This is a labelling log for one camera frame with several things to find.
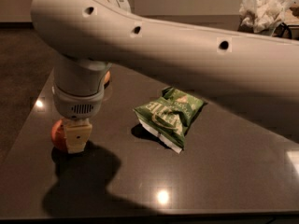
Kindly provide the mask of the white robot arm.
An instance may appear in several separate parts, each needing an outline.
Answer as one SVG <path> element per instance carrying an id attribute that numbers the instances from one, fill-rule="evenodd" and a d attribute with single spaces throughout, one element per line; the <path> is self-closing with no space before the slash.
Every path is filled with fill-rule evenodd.
<path id="1" fill-rule="evenodd" d="M 68 119 L 94 116 L 113 64 L 299 137 L 299 42 L 136 16 L 127 0 L 33 0 L 33 25 L 61 60 L 53 94 Z"/>

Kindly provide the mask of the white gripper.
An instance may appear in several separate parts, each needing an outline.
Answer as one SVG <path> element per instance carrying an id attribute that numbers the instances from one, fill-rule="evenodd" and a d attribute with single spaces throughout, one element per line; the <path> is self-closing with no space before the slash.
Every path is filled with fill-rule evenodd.
<path id="1" fill-rule="evenodd" d="M 110 63 L 64 55 L 54 66 L 53 100 L 59 114 L 66 118 L 64 138 L 69 154 L 81 153 L 86 147 L 93 129 L 88 118 L 100 110 L 110 67 Z"/>

